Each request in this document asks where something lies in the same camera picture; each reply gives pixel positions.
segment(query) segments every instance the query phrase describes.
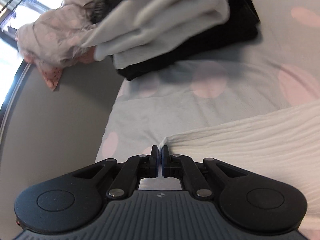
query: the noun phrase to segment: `black folded garment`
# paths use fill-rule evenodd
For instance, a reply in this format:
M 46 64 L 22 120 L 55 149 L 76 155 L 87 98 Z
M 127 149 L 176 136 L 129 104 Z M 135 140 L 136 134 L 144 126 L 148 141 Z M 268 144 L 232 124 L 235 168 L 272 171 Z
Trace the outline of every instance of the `black folded garment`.
M 118 73 L 130 81 L 148 72 L 168 67 L 176 61 L 185 60 L 200 52 L 219 49 L 236 42 L 256 38 L 258 35 L 256 25 L 260 21 L 252 0 L 228 0 L 228 2 L 230 18 L 226 23 L 191 37 L 170 52 L 118 69 Z

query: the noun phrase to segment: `folded white shirt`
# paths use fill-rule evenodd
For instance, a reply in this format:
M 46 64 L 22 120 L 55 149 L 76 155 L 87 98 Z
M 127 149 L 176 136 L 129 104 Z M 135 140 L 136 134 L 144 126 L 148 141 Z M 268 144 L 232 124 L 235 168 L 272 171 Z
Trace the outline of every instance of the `folded white shirt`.
M 169 52 L 228 17 L 227 0 L 123 0 L 82 47 L 97 45 L 95 60 L 114 55 L 121 69 Z

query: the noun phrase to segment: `white towel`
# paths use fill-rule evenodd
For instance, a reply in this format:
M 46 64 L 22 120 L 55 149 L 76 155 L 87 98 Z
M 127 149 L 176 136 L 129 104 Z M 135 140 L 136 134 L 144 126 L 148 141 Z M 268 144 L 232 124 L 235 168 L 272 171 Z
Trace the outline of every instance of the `white towel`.
M 227 0 L 124 0 L 82 47 L 98 45 L 97 61 L 114 54 L 121 69 L 169 52 L 228 17 Z
M 320 230 L 320 100 L 166 137 L 171 154 L 230 163 L 299 189 L 308 201 L 301 229 Z

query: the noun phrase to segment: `bed sheet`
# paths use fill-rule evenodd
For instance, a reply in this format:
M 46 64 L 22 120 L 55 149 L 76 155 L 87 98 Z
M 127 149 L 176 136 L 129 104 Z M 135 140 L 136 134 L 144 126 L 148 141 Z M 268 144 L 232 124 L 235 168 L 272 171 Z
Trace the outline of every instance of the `bed sheet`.
M 320 98 L 320 0 L 253 0 L 258 38 L 124 81 L 96 161 L 149 154 L 164 137 Z M 320 232 L 303 228 L 311 240 Z

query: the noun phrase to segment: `pink patterned fabric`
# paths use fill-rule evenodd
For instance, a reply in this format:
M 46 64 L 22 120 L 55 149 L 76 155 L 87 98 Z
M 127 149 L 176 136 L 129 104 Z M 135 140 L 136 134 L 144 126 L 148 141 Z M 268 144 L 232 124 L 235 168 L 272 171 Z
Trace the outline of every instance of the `pink patterned fabric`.
M 19 51 L 37 66 L 51 90 L 57 87 L 63 68 L 93 62 L 94 47 L 80 47 L 96 28 L 89 19 L 93 4 L 94 0 L 63 0 L 60 8 L 45 12 L 16 33 Z

